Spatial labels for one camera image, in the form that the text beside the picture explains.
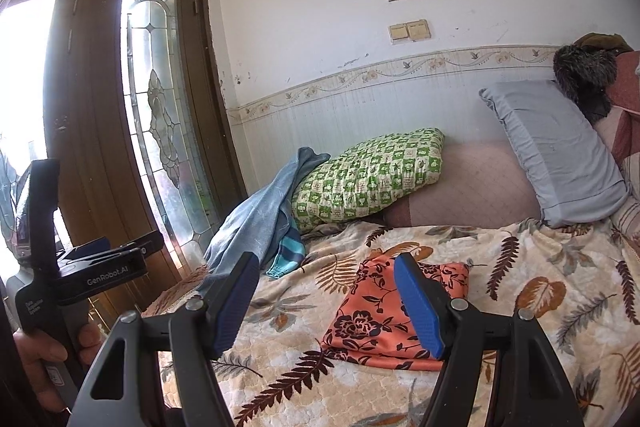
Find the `left hand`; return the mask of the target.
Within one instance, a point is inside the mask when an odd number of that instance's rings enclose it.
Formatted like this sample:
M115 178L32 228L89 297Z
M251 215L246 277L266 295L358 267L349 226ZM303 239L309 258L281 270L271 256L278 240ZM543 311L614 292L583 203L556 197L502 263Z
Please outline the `left hand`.
M78 343L80 344L79 356L82 363L91 365L98 354L104 337L99 327L94 324L82 326ZM65 403L52 384L50 377L44 368L44 362L65 362L67 351L62 345L48 334L35 331L25 334L21 329L13 334L17 352L20 355L23 369L35 392L39 404L47 411L61 413L66 409Z

